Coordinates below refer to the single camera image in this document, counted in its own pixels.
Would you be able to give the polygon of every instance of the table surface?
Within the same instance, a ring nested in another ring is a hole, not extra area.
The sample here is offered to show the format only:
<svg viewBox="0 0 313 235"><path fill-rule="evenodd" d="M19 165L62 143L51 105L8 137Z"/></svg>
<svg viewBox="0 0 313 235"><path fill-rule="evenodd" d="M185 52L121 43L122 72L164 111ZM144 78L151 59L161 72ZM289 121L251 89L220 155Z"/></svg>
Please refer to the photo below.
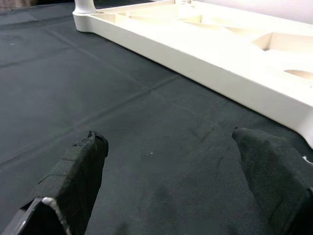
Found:
<svg viewBox="0 0 313 235"><path fill-rule="evenodd" d="M95 130L110 150L87 235L183 235L195 227L273 234L231 133L263 130L313 160L305 141L153 61L77 32L73 9L0 13L0 232L66 148Z"/></svg>

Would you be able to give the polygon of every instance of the cream plastic stand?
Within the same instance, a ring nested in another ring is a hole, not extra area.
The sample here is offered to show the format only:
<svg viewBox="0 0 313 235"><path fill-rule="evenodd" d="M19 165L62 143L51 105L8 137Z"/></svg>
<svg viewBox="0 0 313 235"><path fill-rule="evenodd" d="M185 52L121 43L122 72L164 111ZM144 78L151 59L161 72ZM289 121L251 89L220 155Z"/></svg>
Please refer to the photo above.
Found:
<svg viewBox="0 0 313 235"><path fill-rule="evenodd" d="M75 3L77 30L261 113L313 148L313 25L193 0L107 9L96 9L92 0Z"/></svg>

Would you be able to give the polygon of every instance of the black fabric gripper pad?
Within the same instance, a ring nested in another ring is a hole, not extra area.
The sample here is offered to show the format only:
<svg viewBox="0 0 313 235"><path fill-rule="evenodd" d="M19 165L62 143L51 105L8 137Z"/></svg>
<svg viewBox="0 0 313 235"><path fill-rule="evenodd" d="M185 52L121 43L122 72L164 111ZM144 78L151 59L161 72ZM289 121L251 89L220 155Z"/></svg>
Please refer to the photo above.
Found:
<svg viewBox="0 0 313 235"><path fill-rule="evenodd" d="M96 132L75 143L31 195L54 198L72 235L83 235L102 181L108 141Z"/></svg>
<svg viewBox="0 0 313 235"><path fill-rule="evenodd" d="M236 128L250 190L278 235L313 235L313 165L285 139Z"/></svg>

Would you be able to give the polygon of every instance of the black tablecloth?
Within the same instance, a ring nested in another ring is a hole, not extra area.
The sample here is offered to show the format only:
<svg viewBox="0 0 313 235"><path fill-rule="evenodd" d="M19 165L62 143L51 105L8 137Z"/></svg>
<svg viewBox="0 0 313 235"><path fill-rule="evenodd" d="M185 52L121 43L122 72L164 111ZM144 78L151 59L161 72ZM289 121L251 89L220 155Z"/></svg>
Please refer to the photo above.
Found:
<svg viewBox="0 0 313 235"><path fill-rule="evenodd" d="M73 8L0 14L0 231L65 149L95 130L110 151L87 235L201 234L195 227L272 234L231 133L248 127L285 137L313 160L305 141L159 64L77 32Z"/></svg>

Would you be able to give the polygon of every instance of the white plastic tray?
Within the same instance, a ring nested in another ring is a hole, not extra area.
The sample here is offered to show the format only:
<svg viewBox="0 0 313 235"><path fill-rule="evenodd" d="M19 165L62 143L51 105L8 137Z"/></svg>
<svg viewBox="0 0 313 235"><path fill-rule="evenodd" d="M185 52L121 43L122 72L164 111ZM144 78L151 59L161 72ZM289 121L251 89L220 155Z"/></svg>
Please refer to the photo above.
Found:
<svg viewBox="0 0 313 235"><path fill-rule="evenodd" d="M93 1L76 0L73 15L77 30L181 73L313 147L313 25L199 1L96 10Z"/></svg>

